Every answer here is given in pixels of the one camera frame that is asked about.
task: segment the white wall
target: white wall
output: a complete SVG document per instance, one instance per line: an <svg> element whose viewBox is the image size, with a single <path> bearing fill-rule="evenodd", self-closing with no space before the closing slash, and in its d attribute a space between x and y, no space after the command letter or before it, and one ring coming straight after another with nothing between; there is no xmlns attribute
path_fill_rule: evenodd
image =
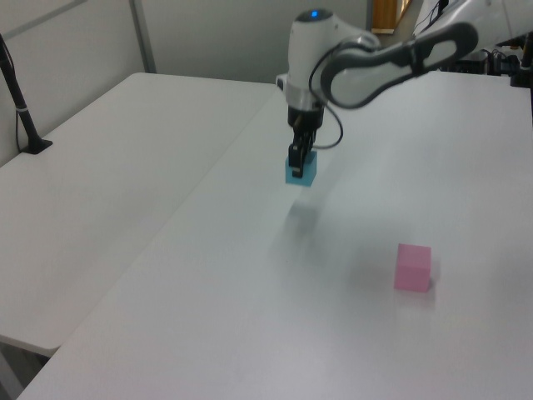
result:
<svg viewBox="0 0 533 400"><path fill-rule="evenodd" d="M422 8L418 14L418 19L416 20L415 31L413 33L418 34L422 29L424 29L430 23L429 15L431 10L436 6L439 0L424 0L422 3Z"/></svg>
<svg viewBox="0 0 533 400"><path fill-rule="evenodd" d="M273 83L291 23L329 8L366 27L367 0L140 0L158 73Z"/></svg>
<svg viewBox="0 0 533 400"><path fill-rule="evenodd" d="M126 0L89 0L6 42L41 136L143 71ZM0 165L17 154L14 132L15 108L0 75Z"/></svg>
<svg viewBox="0 0 533 400"><path fill-rule="evenodd" d="M47 0L36 2L35 0L0 0L0 27L2 34L6 35L13 29L18 29L27 23L34 23L50 13L75 4L75 0Z"/></svg>

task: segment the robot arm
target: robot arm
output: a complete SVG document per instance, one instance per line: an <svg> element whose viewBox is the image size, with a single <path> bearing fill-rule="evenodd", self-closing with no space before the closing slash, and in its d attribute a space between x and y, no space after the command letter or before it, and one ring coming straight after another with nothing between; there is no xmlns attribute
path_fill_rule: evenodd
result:
<svg viewBox="0 0 533 400"><path fill-rule="evenodd" d="M381 48L370 32L327 10L301 14L292 24L284 85L292 176L301 178L324 107L359 108L386 89L533 29L533 0L455 0L409 42Z"/></svg>

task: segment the pink cube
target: pink cube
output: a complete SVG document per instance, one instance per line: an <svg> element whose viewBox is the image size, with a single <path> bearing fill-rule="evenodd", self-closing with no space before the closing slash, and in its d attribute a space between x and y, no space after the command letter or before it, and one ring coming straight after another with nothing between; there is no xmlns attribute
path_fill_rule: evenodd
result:
<svg viewBox="0 0 533 400"><path fill-rule="evenodd" d="M394 288L427 292L430 288L431 247L398 245Z"/></svg>

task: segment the table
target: table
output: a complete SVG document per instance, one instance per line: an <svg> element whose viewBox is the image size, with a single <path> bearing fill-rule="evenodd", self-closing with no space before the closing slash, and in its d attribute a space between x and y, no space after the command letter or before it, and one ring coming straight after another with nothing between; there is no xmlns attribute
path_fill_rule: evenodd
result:
<svg viewBox="0 0 533 400"><path fill-rule="evenodd" d="M51 356L275 90L135 74L0 168L0 341Z"/></svg>
<svg viewBox="0 0 533 400"><path fill-rule="evenodd" d="M433 72L341 119L287 186L274 92L21 400L528 398L529 92ZM398 243L428 293L392 288Z"/></svg>

